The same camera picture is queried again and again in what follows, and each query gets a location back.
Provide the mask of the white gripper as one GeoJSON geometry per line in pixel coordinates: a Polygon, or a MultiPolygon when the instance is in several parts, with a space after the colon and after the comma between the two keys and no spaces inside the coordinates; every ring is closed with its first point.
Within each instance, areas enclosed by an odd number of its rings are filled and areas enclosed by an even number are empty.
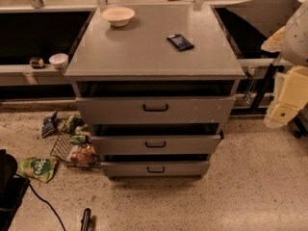
{"type": "MultiPolygon", "coordinates": [[[[261,49],[270,53],[280,52],[284,33],[285,26],[265,40],[261,49]]],[[[274,101],[269,104],[264,122],[269,128],[286,126],[307,103],[308,68],[296,65],[286,73],[277,73],[274,101]]]]}

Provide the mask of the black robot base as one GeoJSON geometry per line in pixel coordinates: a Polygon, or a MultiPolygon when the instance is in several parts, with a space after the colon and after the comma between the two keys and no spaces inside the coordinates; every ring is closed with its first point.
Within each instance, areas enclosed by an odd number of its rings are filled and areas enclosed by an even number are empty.
{"type": "Polygon", "coordinates": [[[18,164],[14,156],[0,149],[0,231],[8,231],[21,206],[30,181],[16,177],[18,164]]]}

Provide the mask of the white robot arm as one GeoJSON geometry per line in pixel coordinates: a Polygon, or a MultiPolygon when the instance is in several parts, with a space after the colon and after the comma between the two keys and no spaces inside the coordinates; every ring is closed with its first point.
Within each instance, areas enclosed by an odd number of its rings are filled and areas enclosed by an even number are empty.
{"type": "Polygon", "coordinates": [[[292,65],[274,80],[274,98],[264,122],[269,128],[287,125],[308,103],[308,1],[305,0],[287,24],[261,46],[270,53],[278,52],[275,62],[285,60],[292,65]]]}

